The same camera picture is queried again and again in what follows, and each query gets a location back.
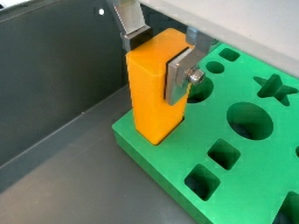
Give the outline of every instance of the gray floor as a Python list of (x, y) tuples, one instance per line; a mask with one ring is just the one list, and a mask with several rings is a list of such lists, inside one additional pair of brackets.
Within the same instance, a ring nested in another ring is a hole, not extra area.
[(0, 168), (0, 223), (194, 223), (116, 144), (129, 108), (124, 88)]

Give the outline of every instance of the star-shaped hole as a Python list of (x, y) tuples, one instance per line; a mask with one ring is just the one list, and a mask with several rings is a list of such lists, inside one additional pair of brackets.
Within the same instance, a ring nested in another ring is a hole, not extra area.
[(297, 94), (297, 89), (294, 87), (288, 87), (286, 85), (284, 85), (277, 74), (272, 74), (268, 80), (256, 76), (253, 77), (253, 79), (261, 86), (256, 95), (260, 98), (274, 97), (277, 101), (288, 107), (289, 101), (286, 96)]

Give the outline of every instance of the gray wall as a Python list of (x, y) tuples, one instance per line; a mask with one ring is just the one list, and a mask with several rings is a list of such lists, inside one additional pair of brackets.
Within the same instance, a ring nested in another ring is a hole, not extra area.
[(0, 166), (121, 86), (121, 43), (104, 0), (0, 11)]

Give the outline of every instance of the white panel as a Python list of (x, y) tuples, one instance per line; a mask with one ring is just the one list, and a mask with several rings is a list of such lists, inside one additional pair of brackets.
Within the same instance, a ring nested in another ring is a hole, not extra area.
[(138, 0), (299, 77), (297, 0)]

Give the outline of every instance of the metal bracket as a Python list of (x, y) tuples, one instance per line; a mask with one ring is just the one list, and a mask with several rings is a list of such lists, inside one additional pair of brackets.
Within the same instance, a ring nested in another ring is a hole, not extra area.
[(153, 36), (152, 28), (145, 25), (140, 3), (136, 0), (106, 0), (116, 19), (126, 52), (138, 47)]
[(196, 66), (208, 54), (214, 39), (188, 27), (185, 41), (193, 45), (186, 48), (166, 64), (164, 98), (173, 105), (185, 95), (188, 84), (197, 85), (204, 79), (204, 72)]

